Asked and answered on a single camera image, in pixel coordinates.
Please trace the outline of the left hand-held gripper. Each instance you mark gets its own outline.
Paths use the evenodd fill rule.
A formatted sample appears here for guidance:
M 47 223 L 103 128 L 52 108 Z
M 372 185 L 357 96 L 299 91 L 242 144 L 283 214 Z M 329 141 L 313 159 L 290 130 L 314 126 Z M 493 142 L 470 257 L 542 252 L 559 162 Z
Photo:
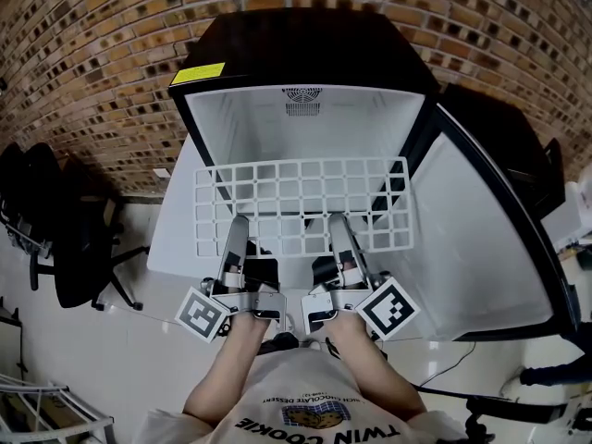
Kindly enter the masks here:
M 191 287 L 176 314 L 176 321 L 193 336 L 210 343 L 234 315 L 250 313 L 257 319 L 286 327 L 287 299 L 274 287 L 245 274 L 249 222 L 236 216 L 229 228 L 218 277 Z

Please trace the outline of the fridge door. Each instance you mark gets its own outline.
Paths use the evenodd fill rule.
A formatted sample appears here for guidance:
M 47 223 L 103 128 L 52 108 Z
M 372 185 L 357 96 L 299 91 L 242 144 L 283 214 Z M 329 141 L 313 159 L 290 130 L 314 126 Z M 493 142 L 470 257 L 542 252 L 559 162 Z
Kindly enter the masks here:
M 413 247 L 393 265 L 427 339 L 499 341 L 577 329 L 580 308 L 538 215 L 442 105 L 409 155 Z

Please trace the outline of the person's right forearm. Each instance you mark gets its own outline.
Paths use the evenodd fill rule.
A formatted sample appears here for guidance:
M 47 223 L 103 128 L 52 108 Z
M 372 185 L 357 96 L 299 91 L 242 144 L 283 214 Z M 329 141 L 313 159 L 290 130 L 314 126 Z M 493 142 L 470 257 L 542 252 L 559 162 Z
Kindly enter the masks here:
M 427 412 L 419 393 L 389 364 L 358 314 L 340 311 L 325 328 L 366 399 L 405 422 Z

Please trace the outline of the black office chair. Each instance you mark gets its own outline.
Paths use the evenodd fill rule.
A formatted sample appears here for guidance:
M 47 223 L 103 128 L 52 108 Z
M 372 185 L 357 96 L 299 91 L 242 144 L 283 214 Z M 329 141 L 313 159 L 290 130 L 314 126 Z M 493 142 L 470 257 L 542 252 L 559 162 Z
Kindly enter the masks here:
M 61 170 L 51 147 L 40 142 L 22 151 L 12 142 L 0 154 L 0 224 L 14 246 L 30 256 L 30 283 L 50 275 L 39 260 L 52 253 L 57 235 Z
M 124 303 L 135 311 L 143 304 L 131 298 L 120 283 L 115 267 L 142 254 L 142 245 L 114 254 L 124 227 L 117 221 L 117 199 L 106 185 L 74 156 L 62 165 L 65 189 L 60 207 L 58 235 L 54 241 L 54 280 L 58 302 L 65 309 L 89 303 L 102 311 L 104 290 L 112 286 Z

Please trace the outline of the black stand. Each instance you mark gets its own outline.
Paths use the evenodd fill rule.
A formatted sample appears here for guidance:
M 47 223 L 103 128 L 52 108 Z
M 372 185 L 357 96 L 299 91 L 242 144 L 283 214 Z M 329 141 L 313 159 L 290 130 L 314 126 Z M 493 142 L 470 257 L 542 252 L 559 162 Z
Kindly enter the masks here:
M 500 397 L 466 394 L 446 390 L 413 386 L 418 392 L 455 398 L 465 401 L 470 416 L 465 421 L 465 431 L 472 442 L 488 444 L 494 438 L 487 432 L 485 425 L 478 422 L 482 416 L 499 418 L 507 421 L 547 425 L 559 420 L 565 414 L 567 403 L 560 404 L 529 404 L 506 400 Z

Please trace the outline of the white wire fridge shelf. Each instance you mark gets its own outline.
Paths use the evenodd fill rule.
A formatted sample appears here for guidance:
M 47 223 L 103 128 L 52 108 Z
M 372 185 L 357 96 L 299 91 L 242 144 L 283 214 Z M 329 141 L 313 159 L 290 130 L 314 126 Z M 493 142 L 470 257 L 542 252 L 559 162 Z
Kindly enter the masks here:
M 342 214 L 363 253 L 414 246 L 407 163 L 317 158 L 207 166 L 194 174 L 195 252 L 218 258 L 236 216 L 247 219 L 256 258 L 331 253 L 329 218 Z

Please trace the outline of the black mini fridge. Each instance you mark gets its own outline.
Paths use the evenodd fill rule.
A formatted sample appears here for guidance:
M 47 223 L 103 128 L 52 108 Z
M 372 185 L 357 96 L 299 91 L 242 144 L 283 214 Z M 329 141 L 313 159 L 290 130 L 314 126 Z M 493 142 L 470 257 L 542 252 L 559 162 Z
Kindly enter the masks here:
M 215 18 L 169 85 L 207 167 L 386 157 L 383 212 L 400 197 L 400 157 L 432 111 L 438 83 L 383 15 L 281 8 Z

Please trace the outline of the person's left forearm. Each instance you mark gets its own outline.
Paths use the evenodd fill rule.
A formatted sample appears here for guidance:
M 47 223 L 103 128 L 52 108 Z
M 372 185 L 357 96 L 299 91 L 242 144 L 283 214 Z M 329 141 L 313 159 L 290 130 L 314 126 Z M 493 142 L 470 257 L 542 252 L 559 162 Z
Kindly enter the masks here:
M 251 313 L 234 315 L 230 331 L 205 377 L 191 391 L 183 413 L 216 427 L 241 398 L 269 321 Z

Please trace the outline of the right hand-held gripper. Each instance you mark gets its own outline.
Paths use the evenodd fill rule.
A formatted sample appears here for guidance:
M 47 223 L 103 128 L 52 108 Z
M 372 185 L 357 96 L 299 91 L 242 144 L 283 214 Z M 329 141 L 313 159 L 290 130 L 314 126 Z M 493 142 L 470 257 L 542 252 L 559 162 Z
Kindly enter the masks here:
M 419 305 L 389 271 L 368 270 L 344 215 L 331 215 L 327 226 L 333 260 L 314 268 L 314 287 L 301 299 L 305 332 L 315 332 L 339 312 L 351 312 L 379 339 L 392 339 L 420 313 Z

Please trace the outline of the person's white t-shirt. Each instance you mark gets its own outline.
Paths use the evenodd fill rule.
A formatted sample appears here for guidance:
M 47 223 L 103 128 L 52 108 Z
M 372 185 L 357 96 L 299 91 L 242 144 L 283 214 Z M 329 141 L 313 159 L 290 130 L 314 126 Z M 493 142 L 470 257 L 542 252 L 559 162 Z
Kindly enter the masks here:
M 255 359 L 236 406 L 215 427 L 150 411 L 132 444 L 458 444 L 463 426 L 440 411 L 408 422 L 364 398 L 345 365 L 293 349 Z

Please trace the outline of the white appliance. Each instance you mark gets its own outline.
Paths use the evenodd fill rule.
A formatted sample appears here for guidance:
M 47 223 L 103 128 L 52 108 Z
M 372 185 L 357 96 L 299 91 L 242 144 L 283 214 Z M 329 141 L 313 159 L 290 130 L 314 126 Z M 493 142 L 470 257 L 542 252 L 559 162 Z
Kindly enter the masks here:
M 565 183 L 564 197 L 564 202 L 542 219 L 557 253 L 592 235 L 592 162 L 576 182 Z

